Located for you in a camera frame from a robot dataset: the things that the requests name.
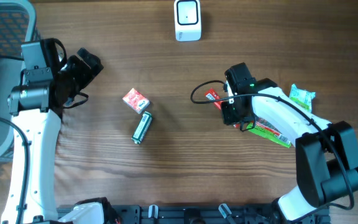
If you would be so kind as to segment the red coffee stick sachet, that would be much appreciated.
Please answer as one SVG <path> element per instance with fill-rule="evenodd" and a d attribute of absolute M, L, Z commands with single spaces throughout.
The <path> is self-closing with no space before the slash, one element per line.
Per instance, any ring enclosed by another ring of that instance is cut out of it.
<path fill-rule="evenodd" d="M 206 91 L 204 95 L 210 101 L 220 99 L 220 96 L 216 93 L 216 91 L 213 88 L 210 88 L 208 91 Z M 217 109 L 221 110 L 221 103 L 222 103 L 221 101 L 217 101 L 214 102 L 213 104 Z"/>

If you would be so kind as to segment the teal tissue pack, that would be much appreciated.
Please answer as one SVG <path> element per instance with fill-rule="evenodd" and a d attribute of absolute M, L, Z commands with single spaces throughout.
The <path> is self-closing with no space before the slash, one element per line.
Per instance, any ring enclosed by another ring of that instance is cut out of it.
<path fill-rule="evenodd" d="M 312 112 L 312 101 L 316 93 L 299 89 L 295 84 L 291 85 L 289 98 L 308 112 Z"/>

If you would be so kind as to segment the green snack bag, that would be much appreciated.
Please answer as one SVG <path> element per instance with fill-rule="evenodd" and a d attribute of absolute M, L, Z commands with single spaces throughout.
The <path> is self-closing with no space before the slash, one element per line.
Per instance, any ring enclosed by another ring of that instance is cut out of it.
<path fill-rule="evenodd" d="M 258 136 L 273 141 L 283 147 L 291 147 L 291 142 L 278 129 L 263 118 L 258 118 L 253 128 L 253 122 L 247 125 L 247 129 Z"/>

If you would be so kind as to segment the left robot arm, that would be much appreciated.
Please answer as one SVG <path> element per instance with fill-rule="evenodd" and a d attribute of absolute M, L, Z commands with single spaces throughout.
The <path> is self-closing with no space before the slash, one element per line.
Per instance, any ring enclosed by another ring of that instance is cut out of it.
<path fill-rule="evenodd" d="M 81 48 L 60 56 L 63 44 L 54 38 L 21 45 L 24 69 L 8 96 L 9 124 L 14 129 L 11 183 L 1 223 L 38 223 L 58 219 L 54 166 L 62 111 L 75 102 L 103 70 L 101 59 Z"/>

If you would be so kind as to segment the red tissue pack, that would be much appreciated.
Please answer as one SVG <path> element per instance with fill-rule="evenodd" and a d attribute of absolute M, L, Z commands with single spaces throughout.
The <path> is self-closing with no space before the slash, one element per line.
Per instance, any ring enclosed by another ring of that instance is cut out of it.
<path fill-rule="evenodd" d="M 122 100 L 130 106 L 134 111 L 138 114 L 141 114 L 143 110 L 148 107 L 150 101 L 140 92 L 138 92 L 135 88 L 132 88 L 123 98 Z"/>

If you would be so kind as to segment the green gum pack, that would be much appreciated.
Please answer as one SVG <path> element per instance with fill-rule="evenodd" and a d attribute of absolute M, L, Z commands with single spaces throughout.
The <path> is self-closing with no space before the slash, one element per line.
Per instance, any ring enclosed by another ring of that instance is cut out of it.
<path fill-rule="evenodd" d="M 145 111 L 142 115 L 142 119 L 139 122 L 134 134 L 132 135 L 132 140 L 135 144 L 140 144 L 143 141 L 143 138 L 152 122 L 152 114 Z"/>

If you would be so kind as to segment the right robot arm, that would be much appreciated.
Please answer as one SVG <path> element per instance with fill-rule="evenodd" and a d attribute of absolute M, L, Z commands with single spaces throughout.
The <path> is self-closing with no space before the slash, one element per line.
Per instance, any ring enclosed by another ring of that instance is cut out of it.
<path fill-rule="evenodd" d="M 358 142 L 345 121 L 331 123 L 305 110 L 268 78 L 256 80 L 245 63 L 224 73 L 229 98 L 221 104 L 224 124 L 263 118 L 295 146 L 296 187 L 277 200 L 287 222 L 296 222 L 358 191 Z"/>

